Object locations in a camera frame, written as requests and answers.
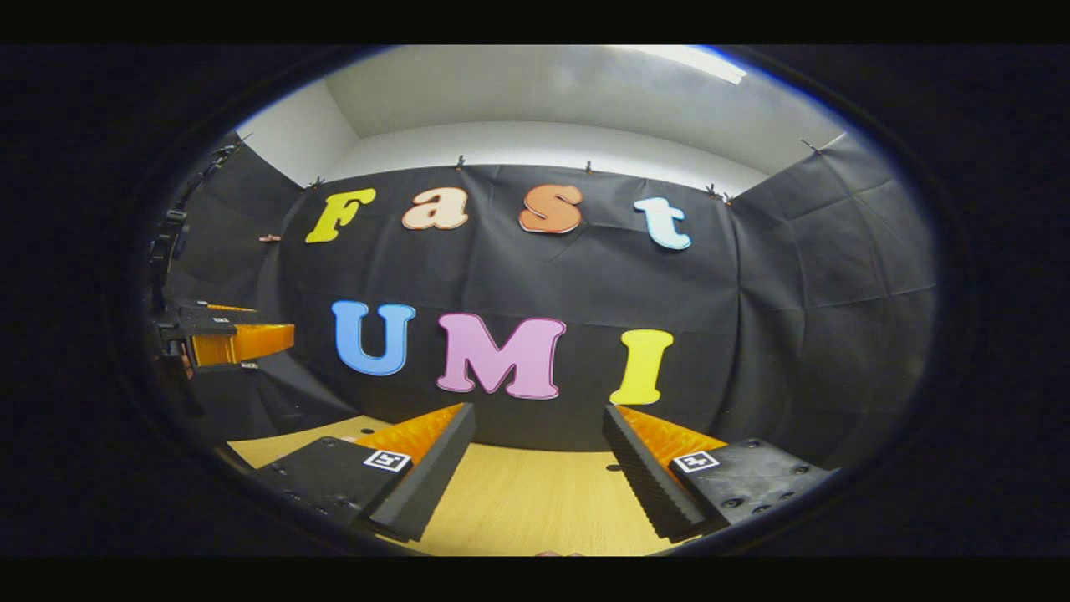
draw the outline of ceiling light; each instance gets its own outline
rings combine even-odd
[[[613,46],[614,48],[625,48],[629,50],[640,50],[655,57],[661,57],[671,61],[697,68],[703,73],[708,73],[716,77],[739,84],[747,72],[725,61],[713,50],[699,46]]]

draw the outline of letter m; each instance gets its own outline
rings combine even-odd
[[[501,350],[479,317],[444,314],[439,324],[446,329],[446,370],[439,387],[446,391],[468,393],[475,384],[468,369],[479,380],[488,393],[493,393],[515,369],[513,383],[505,392],[526,400],[552,400],[557,397],[553,386],[553,350],[565,325],[557,321],[531,319],[514,331]]]

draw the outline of wooden table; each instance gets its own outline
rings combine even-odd
[[[366,434],[362,430],[389,426],[361,416],[301,433],[229,445],[259,468],[320,437],[355,441]],[[435,556],[534,556],[547,551],[640,556],[672,547],[669,540],[655,535],[624,473],[607,469],[615,464],[610,452],[472,444],[422,541],[399,545]]]

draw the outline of black fabric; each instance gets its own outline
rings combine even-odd
[[[524,195],[547,183],[583,192],[583,220],[571,232],[519,227]],[[444,186],[467,190],[468,222],[401,225],[416,194]],[[376,199],[337,238],[304,242],[327,196],[365,187]],[[677,227],[689,248],[652,240],[632,203],[655,196],[687,215]],[[431,167],[301,191],[245,148],[189,214],[195,228],[172,268],[174,289],[297,327],[293,350],[263,360],[270,382],[258,388],[279,432],[356,413],[398,422],[472,402],[478,443],[603,451],[599,413],[628,357],[621,335],[658,329],[675,339],[661,362],[662,398],[640,410],[836,467],[880,445],[903,416],[937,310],[924,212],[887,163],[849,136],[731,207],[671,183],[537,166]],[[282,241],[257,241],[269,232]],[[369,376],[340,361],[331,313],[339,299],[371,308],[362,341],[371,356],[384,346],[376,308],[416,310],[400,372]],[[438,320],[452,312],[480,317],[499,345],[523,320],[564,322],[554,356],[560,396],[438,388],[446,342]]]
[[[541,184],[575,185],[583,221],[565,234],[531,233],[518,223],[524,196]],[[468,191],[469,220],[450,230],[409,230],[401,216],[417,194],[457,186]],[[376,198],[338,228],[330,242],[306,244],[324,199],[374,188]],[[655,243],[632,203],[664,197],[687,218],[684,251]],[[643,410],[706,430],[728,385],[736,334],[736,260],[728,210],[708,194],[667,182],[579,169],[475,166],[378,173],[324,184],[305,194],[280,243],[282,314],[296,325],[292,356],[342,400],[389,422],[458,402],[478,414],[477,443],[521,448],[605,451],[601,412],[621,386],[632,329],[670,333],[661,400]],[[403,304],[416,310],[408,325],[408,358],[389,376],[358,373],[341,362],[331,306],[360,300],[364,351],[384,350],[376,309]],[[442,314],[474,313],[495,343],[505,344],[526,319],[566,324],[556,343],[553,400],[523,400],[504,386],[486,393],[439,389],[445,331]]]
[[[231,132],[223,148],[239,141]],[[210,163],[205,158],[201,169]],[[187,180],[187,184],[196,177]],[[270,244],[301,187],[248,145],[240,146],[186,204],[185,247],[171,263],[165,291],[170,296],[255,308],[256,283]]]
[[[936,317],[923,207],[842,136],[739,195],[739,345],[712,433],[838,467],[908,410]]]
[[[240,140],[231,132],[216,148]],[[208,167],[205,158],[200,169]],[[175,191],[181,195],[197,175]],[[183,252],[171,264],[166,294],[172,300],[203,299],[210,304],[258,310],[229,312],[232,322],[285,324],[275,304],[266,311],[258,294],[263,273],[277,254],[275,244],[260,242],[279,233],[301,188],[243,145],[213,172],[186,204],[189,230]],[[190,309],[184,313],[197,313]],[[190,382],[202,417],[187,417],[202,439],[224,442],[270,437],[330,425],[355,416],[352,407],[317,387],[285,354],[261,358],[260,370],[201,374]]]

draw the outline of clip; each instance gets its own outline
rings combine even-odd
[[[709,198],[716,198],[717,200],[723,202],[724,204],[732,206],[732,197],[729,192],[718,192],[714,190],[714,184],[706,186],[706,191],[709,192]]]
[[[799,141],[800,141],[800,142],[802,142],[804,144],[806,144],[806,145],[810,146],[810,150],[812,150],[812,151],[813,151],[814,153],[816,153],[816,154],[821,154],[821,151],[820,151],[820,150],[817,150],[816,148],[814,148],[814,145],[813,145],[813,144],[811,144],[810,142],[808,142],[808,141],[804,140],[802,138],[799,138]]]

